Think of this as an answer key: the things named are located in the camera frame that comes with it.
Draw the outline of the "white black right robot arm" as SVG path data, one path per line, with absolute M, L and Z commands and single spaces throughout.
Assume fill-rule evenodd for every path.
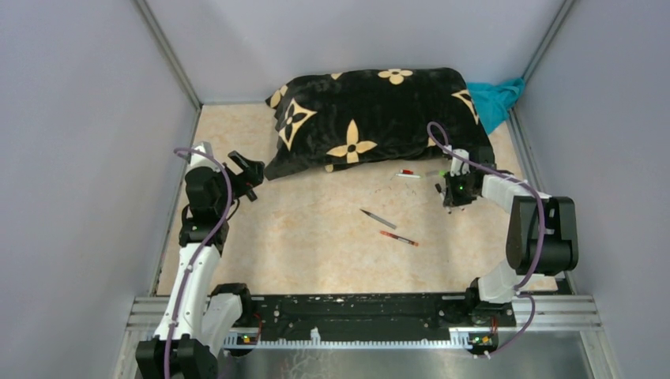
M 443 175 L 442 204 L 453 210 L 482 198 L 509 215 L 505 258 L 466 290 L 463 314 L 485 325 L 506 313 L 513 297 L 533 281 L 576 268 L 579 259 L 575 203 L 536 191 L 509 171 Z

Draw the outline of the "grey checkered pen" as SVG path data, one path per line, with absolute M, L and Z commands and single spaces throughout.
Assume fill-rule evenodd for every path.
M 369 217 L 372 218 L 373 220 L 378 221 L 379 223 L 385 225 L 386 227 L 388 227 L 388 228 L 390 228 L 390 229 L 392 229 L 392 230 L 396 230 L 396 229 L 397 229 L 397 226 L 396 226 L 394 223 L 391 223 L 390 221 L 383 219 L 381 216 L 377 216 L 377 215 L 375 215 L 374 213 L 369 212 L 369 211 L 367 211 L 367 210 L 365 210 L 365 209 L 360 209 L 360 211 L 361 211 L 363 214 L 365 214 L 366 216 L 369 216 Z

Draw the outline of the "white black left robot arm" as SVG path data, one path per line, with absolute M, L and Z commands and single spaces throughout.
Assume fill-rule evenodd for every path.
M 224 341 L 233 325 L 250 322 L 254 307 L 244 283 L 221 284 L 213 291 L 209 286 L 228 221 L 241 197 L 256 201 L 254 189 L 264 181 L 265 165 L 232 151 L 228 156 L 241 170 L 236 174 L 214 157 L 208 142 L 174 152 L 187 161 L 179 267 L 167 308 L 152 337 L 139 342 L 135 359 L 143 378 L 219 378 Z

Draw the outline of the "white marker with black cap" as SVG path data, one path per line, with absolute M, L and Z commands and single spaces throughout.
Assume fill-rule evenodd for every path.
M 440 184 L 436 183 L 436 184 L 435 184 L 435 189 L 436 189 L 436 191 L 438 192 L 438 194 L 439 194 L 440 196 L 442 196 L 442 197 L 445 196 L 445 191 L 444 191 L 444 189 L 441 187 Z

